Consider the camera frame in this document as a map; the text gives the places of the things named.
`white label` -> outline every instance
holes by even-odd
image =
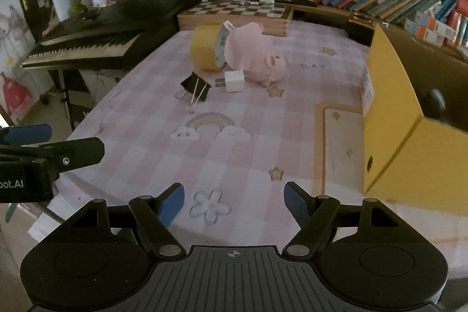
[[[223,26],[226,27],[229,32],[234,29],[234,25],[228,20],[223,23]]]
[[[361,92],[362,99],[362,115],[366,116],[371,108],[372,101],[374,100],[374,86],[372,85],[372,79],[369,75],[367,65],[364,66],[361,82],[359,83],[359,90]]]

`tape roll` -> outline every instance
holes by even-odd
[[[200,24],[190,43],[190,58],[197,68],[220,71],[226,62],[224,46],[229,30],[223,24]]]

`ribbed gray panel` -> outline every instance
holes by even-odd
[[[232,257],[229,253],[239,255]],[[178,262],[157,266],[121,304],[100,312],[363,312],[326,289],[306,263],[280,258],[272,247],[195,247]],[[426,306],[417,312],[437,312]],[[31,312],[51,312],[34,307]]]

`piano keyboard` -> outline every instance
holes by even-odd
[[[140,34],[136,31],[108,36],[95,36],[54,44],[50,51],[31,54],[23,64],[53,63],[54,61],[121,57]]]

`cloud print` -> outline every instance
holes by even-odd
[[[237,140],[242,141],[251,141],[252,135],[247,133],[242,127],[239,126],[226,126],[223,128],[218,135],[216,135],[216,139],[219,138],[235,138]]]
[[[181,125],[169,137],[174,140],[194,141],[200,138],[200,134],[191,127]]]

